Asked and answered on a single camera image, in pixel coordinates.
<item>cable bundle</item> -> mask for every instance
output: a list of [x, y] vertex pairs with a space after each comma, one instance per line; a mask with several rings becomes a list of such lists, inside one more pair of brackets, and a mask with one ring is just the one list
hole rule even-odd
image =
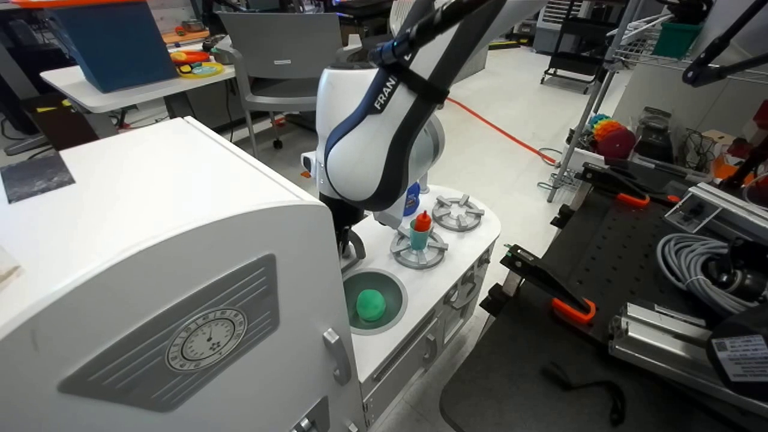
[[656, 259], [665, 276], [682, 291], [694, 294], [700, 302], [714, 311], [723, 317], [740, 315], [755, 308], [758, 302], [741, 300], [723, 288], [717, 288], [706, 275], [702, 267], [711, 257], [725, 257], [728, 243], [690, 235], [672, 233], [662, 239], [656, 248]]

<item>wire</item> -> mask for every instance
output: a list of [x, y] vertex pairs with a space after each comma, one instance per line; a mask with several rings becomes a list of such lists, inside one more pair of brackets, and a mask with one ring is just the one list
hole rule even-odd
[[485, 122], [486, 127], [491, 127], [495, 133], [498, 133], [501, 138], [507, 138], [509, 141], [522, 146], [526, 152], [539, 157], [546, 167], [555, 167], [557, 162], [546, 153], [543, 153], [539, 149], [531, 146], [528, 141], [509, 135], [507, 129], [501, 129], [498, 126], [495, 126], [491, 120], [483, 119], [477, 110], [468, 108], [465, 103], [448, 98], [448, 103], [458, 105], [461, 110], [465, 110], [468, 115], [472, 115], [476, 120]]
[[728, 255], [728, 243], [706, 239], [706, 235], [690, 235], [690, 233], [672, 233], [665, 235], [656, 245], [656, 259], [662, 269], [662, 275], [678, 288], [690, 295], [696, 295], [700, 302], [706, 302], [711, 311], [714, 311], [720, 317], [740, 315], [750, 308], [758, 308], [758, 302], [746, 302], [723, 288], [717, 288], [706, 275], [702, 264], [711, 257]]
[[555, 149], [555, 146], [539, 146], [537, 149], [537, 153], [562, 153], [562, 149]]
[[567, 187], [567, 185], [574, 185], [576, 180], [574, 180], [574, 175], [562, 175], [562, 177], [557, 180], [557, 173], [552, 173], [550, 183], [534, 183], [534, 185], [537, 185], [539, 191], [552, 191], [555, 183], [558, 183], [558, 187]]

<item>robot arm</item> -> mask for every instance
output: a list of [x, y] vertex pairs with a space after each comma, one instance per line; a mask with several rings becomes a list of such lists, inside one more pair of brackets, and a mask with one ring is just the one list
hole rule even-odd
[[690, 87], [706, 87], [720, 81], [729, 75], [758, 67], [768, 63], [768, 54], [735, 63], [735, 66], [711, 66], [729, 42], [768, 5], [768, 0], [754, 0], [717, 39], [712, 39], [702, 54], [687, 67], [682, 81]]
[[419, 180], [441, 152], [429, 120], [468, 57], [531, 18], [543, 0], [416, 0], [394, 42], [378, 45], [358, 108], [317, 149], [315, 175], [335, 233], [381, 211]]

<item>red-handled tool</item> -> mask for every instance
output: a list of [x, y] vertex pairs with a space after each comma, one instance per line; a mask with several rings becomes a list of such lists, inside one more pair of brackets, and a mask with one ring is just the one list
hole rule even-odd
[[510, 245], [501, 264], [528, 284], [546, 291], [552, 295], [550, 308], [555, 317], [574, 326], [590, 326], [596, 323], [597, 305], [572, 294], [552, 272], [544, 269], [543, 259], [537, 259], [521, 245]]
[[635, 180], [593, 163], [584, 163], [584, 171], [576, 177], [590, 183], [597, 191], [615, 192], [616, 203], [632, 210], [646, 210], [651, 203], [669, 206], [678, 203], [678, 198], [674, 194], [651, 192], [641, 187]]

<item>vent grille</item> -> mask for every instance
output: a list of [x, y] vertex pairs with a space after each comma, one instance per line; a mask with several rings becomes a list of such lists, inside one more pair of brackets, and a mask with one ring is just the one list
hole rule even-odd
[[[170, 342], [183, 326], [215, 311], [236, 311], [246, 317], [246, 331], [237, 349], [212, 367], [195, 373], [172, 369], [165, 363]], [[146, 411], [172, 411], [275, 330], [275, 259], [266, 255], [144, 323], [69, 375], [60, 384], [60, 392]]]

